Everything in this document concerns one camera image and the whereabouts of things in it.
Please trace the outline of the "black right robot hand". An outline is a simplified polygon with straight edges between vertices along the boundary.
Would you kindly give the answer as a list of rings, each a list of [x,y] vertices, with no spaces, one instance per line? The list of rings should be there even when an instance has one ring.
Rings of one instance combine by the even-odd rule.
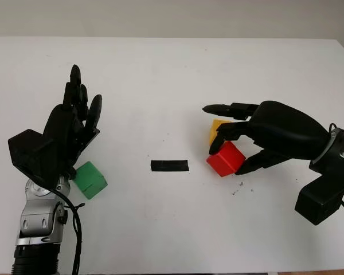
[[[325,149],[330,134],[309,115],[277,101],[260,104],[212,104],[203,111],[235,119],[221,124],[209,154],[219,152],[224,142],[247,136],[261,151],[246,159],[238,175],[268,168],[290,159],[314,160]]]

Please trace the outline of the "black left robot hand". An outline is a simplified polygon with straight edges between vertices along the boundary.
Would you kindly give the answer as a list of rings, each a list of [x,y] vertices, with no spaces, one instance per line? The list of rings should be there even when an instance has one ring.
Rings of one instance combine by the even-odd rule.
[[[100,132],[97,124],[101,107],[101,95],[96,95],[88,105],[87,88],[81,83],[80,68],[74,64],[65,85],[63,102],[51,111],[44,129],[44,136],[58,145],[61,176],[76,177],[75,163]]]

